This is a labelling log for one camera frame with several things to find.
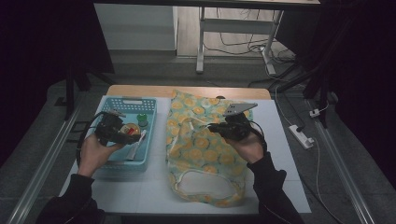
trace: blue plastic basket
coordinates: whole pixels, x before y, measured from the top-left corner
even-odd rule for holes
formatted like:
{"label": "blue plastic basket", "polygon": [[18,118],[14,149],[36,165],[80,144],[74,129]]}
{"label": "blue plastic basket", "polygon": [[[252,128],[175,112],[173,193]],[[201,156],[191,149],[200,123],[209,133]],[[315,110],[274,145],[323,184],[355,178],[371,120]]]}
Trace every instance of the blue plastic basket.
{"label": "blue plastic basket", "polygon": [[103,96],[96,113],[101,111],[117,110],[126,115],[126,118],[120,117],[123,123],[138,123],[136,116],[138,114],[147,114],[148,126],[144,140],[140,143],[133,161],[127,161],[126,156],[132,145],[126,145],[120,150],[114,152],[107,163],[101,170],[110,171],[146,171],[151,138],[154,129],[155,119],[157,115],[157,101],[154,98],[131,98],[125,96]]}

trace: power strip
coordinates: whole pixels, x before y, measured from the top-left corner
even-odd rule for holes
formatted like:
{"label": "power strip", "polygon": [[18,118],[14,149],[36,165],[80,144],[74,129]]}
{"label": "power strip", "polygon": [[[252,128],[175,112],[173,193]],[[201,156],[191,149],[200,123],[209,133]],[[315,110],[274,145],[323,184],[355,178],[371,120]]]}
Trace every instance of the power strip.
{"label": "power strip", "polygon": [[312,138],[307,138],[303,132],[297,132],[297,125],[289,126],[289,130],[293,133],[293,135],[297,138],[300,144],[305,148],[309,149],[313,146],[315,142]]}

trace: gray floor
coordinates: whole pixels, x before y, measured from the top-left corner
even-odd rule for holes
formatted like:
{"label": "gray floor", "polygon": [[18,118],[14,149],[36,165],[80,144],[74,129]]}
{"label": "gray floor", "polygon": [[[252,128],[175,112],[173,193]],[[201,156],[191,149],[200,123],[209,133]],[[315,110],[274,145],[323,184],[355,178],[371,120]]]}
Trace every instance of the gray floor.
{"label": "gray floor", "polygon": [[[198,17],[198,10],[196,8],[187,8],[187,10],[191,10],[191,13],[195,13],[194,15]],[[182,15],[183,13],[185,15],[189,14],[187,11],[179,11],[179,14]],[[208,16],[213,16],[213,13],[213,10],[212,12],[208,12]],[[179,25],[180,42],[178,45],[178,55],[180,57],[169,53],[159,54],[154,52],[121,52],[112,50],[111,56],[116,74],[109,76],[119,84],[135,85],[246,87],[250,81],[262,79],[264,82],[254,84],[252,87],[268,88],[274,81],[265,75],[263,61],[260,57],[257,57],[257,54],[248,55],[246,58],[236,58],[226,57],[226,54],[211,51],[206,51],[205,55],[217,57],[205,57],[204,74],[197,76],[195,74],[195,59],[193,59],[196,53],[196,44],[194,41],[197,39],[189,41],[184,39],[193,38],[188,36],[196,36],[196,33],[194,34],[191,30],[182,31],[184,29],[183,27],[191,28],[196,32],[197,26],[194,26],[194,28],[187,23]],[[206,35],[205,38],[205,42],[208,41],[206,43],[211,47],[223,48],[219,41],[219,35]],[[246,36],[242,35],[233,39],[232,36],[226,35],[225,38],[227,41],[243,41],[246,39]],[[229,50],[245,49],[246,46]],[[287,66],[289,64],[278,64],[276,65],[276,71],[281,73]],[[93,116],[101,96],[106,94],[108,88],[106,83],[94,76],[90,76],[90,80],[92,82],[91,90],[89,92],[78,92],[78,97],[84,96],[85,98],[77,120],[88,120]],[[305,99],[301,95],[302,89],[303,86],[296,86],[287,91],[287,96],[304,120],[304,133],[307,136],[315,137],[318,140],[319,147],[316,145],[310,150],[302,149],[300,144],[290,134],[288,130],[289,123],[285,118],[281,118],[298,170],[306,181],[307,186],[314,191],[312,193],[304,186],[306,197],[313,213],[302,214],[303,219],[306,223],[336,223],[323,207],[319,205],[318,200],[314,198],[314,195],[318,196],[316,176],[318,169],[318,150],[320,149],[318,187],[323,202],[327,204],[329,210],[343,221],[343,223],[361,223],[334,169],[332,160],[327,154],[327,148],[318,135],[314,121],[307,114],[308,108]],[[59,97],[64,97],[64,93],[64,82],[60,82],[49,88],[48,101],[41,113],[36,118],[28,133],[23,137],[14,153],[0,169],[0,223],[7,222],[18,199],[23,194],[31,176],[34,174],[35,169],[63,124],[64,107],[55,106],[54,104]],[[291,123],[301,125],[292,107],[282,94],[278,95],[278,105],[282,108],[285,117]],[[338,118],[334,112],[334,104],[331,104],[327,110],[327,120],[329,131],[336,145],[339,147],[357,186],[363,194],[364,200],[368,203],[376,223],[396,223],[395,190],[383,176],[365,148]],[[67,138],[72,140],[77,139],[78,134],[70,133]],[[54,163],[46,183],[40,190],[25,223],[34,223],[36,216],[48,199],[58,195],[60,192],[70,167],[74,162],[75,148],[76,144],[72,142],[66,142],[63,145],[60,155]],[[227,219],[220,221],[208,217],[197,217],[194,219],[195,221],[191,219],[180,220],[174,217],[132,217],[125,218],[124,221],[127,222],[130,219],[138,220],[139,223],[160,221],[161,223],[175,223],[176,220],[180,222],[184,221],[185,223],[229,223]],[[121,223],[121,218],[117,215],[109,214],[106,223]]]}

